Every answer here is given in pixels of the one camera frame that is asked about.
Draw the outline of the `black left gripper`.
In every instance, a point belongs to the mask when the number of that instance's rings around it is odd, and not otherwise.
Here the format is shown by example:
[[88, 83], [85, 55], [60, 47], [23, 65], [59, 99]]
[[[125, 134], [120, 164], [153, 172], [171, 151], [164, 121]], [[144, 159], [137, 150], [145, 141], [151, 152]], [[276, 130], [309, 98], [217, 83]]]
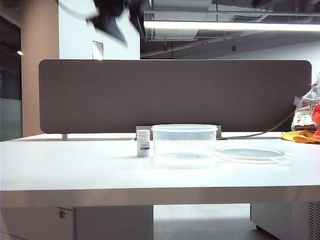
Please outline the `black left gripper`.
[[91, 23], [96, 31], [104, 32], [128, 46], [127, 41], [118, 28], [115, 16], [119, 16], [124, 9], [129, 10], [130, 21], [140, 37], [146, 42], [147, 35], [144, 27], [145, 6], [150, 5], [149, 0], [94, 0], [99, 14], [86, 18], [86, 23]]

